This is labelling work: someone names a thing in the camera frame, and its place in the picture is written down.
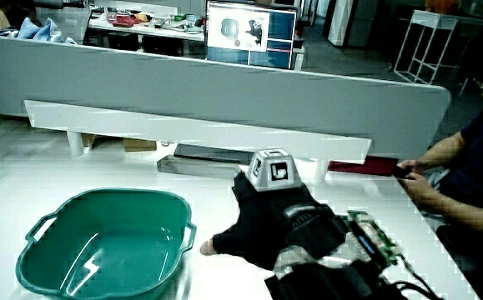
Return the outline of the person's right hand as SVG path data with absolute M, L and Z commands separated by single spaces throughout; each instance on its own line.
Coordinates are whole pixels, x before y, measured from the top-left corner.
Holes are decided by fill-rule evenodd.
M 238 219 L 201 245 L 203 255 L 228 254 L 270 270 L 286 248 L 300 247 L 319 259 L 345 242 L 344 222 L 313 198 L 281 148 L 256 152 L 249 168 L 234 177 L 232 190 Z

